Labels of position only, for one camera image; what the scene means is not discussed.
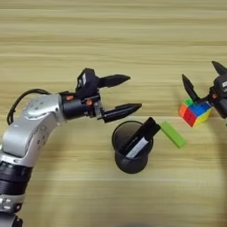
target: green rectangular block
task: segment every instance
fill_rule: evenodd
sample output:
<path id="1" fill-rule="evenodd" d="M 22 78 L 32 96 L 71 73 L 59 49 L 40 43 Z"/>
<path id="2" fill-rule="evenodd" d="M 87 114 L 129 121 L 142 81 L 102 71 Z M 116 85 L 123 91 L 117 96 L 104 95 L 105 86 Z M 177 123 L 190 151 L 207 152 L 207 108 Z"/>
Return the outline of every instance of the green rectangular block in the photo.
<path id="1" fill-rule="evenodd" d="M 161 125 L 161 130 L 165 135 L 178 147 L 181 148 L 186 144 L 185 139 L 168 123 L 163 122 Z"/>
<path id="2" fill-rule="evenodd" d="M 187 106 L 190 106 L 190 105 L 193 104 L 193 101 L 192 101 L 191 98 L 188 98 L 188 99 L 186 99 L 186 100 L 184 101 L 184 103 L 185 103 Z"/>

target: black cable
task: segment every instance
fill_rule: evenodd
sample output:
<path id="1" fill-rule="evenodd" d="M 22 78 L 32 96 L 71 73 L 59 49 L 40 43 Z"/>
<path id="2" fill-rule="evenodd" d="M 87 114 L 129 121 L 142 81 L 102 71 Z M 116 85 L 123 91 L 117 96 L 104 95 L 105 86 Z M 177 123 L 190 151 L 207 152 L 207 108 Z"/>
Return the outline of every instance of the black cable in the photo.
<path id="1" fill-rule="evenodd" d="M 20 95 L 17 100 L 14 102 L 12 105 L 10 112 L 7 115 L 7 123 L 8 125 L 11 125 L 13 123 L 13 115 L 16 112 L 16 107 L 19 104 L 19 102 L 27 95 L 29 94 L 41 94 L 41 95 L 50 95 L 50 92 L 47 90 L 42 90 L 42 89 L 32 89 L 32 90 L 27 90 L 24 92 L 22 95 Z"/>

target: orange accent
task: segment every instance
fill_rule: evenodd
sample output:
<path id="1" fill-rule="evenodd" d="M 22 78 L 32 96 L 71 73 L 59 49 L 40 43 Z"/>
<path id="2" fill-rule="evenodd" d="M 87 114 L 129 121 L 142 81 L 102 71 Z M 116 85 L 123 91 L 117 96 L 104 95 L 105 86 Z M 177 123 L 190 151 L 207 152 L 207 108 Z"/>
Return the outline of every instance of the orange accent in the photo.
<path id="1" fill-rule="evenodd" d="M 212 96 L 214 99 L 218 98 L 218 95 L 217 94 L 213 94 Z"/>
<path id="2" fill-rule="evenodd" d="M 184 118 L 185 112 L 187 111 L 188 106 L 183 103 L 179 109 L 179 115 Z"/>
<path id="3" fill-rule="evenodd" d="M 67 101 L 74 99 L 74 96 L 67 96 Z"/>
<path id="4" fill-rule="evenodd" d="M 87 106 L 92 106 L 93 102 L 92 102 L 92 99 L 89 98 L 87 101 L 86 101 L 86 105 Z"/>

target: rubik's cube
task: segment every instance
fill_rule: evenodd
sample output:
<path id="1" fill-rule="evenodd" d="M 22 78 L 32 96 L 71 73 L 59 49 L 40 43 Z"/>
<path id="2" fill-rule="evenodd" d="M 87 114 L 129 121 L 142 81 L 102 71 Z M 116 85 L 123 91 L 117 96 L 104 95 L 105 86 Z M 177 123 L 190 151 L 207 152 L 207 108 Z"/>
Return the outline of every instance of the rubik's cube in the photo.
<path id="1" fill-rule="evenodd" d="M 210 111 L 211 105 L 208 102 L 194 105 L 193 101 L 189 98 L 181 104 L 179 114 L 191 127 L 194 127 L 206 121 Z"/>

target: black cylindrical container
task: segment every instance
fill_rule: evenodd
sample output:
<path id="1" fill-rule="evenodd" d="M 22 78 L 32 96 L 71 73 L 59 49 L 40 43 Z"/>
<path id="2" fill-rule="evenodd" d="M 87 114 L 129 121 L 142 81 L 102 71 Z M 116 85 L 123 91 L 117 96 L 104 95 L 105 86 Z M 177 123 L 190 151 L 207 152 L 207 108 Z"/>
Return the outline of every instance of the black cylindrical container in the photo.
<path id="1" fill-rule="evenodd" d="M 133 137 L 142 126 L 139 121 L 125 121 L 120 124 L 112 135 L 112 144 L 115 150 L 115 162 L 119 169 L 128 174 L 136 174 L 142 171 L 147 162 L 148 154 L 153 148 L 153 139 L 142 149 L 137 157 L 130 159 L 120 153 L 121 148 Z"/>

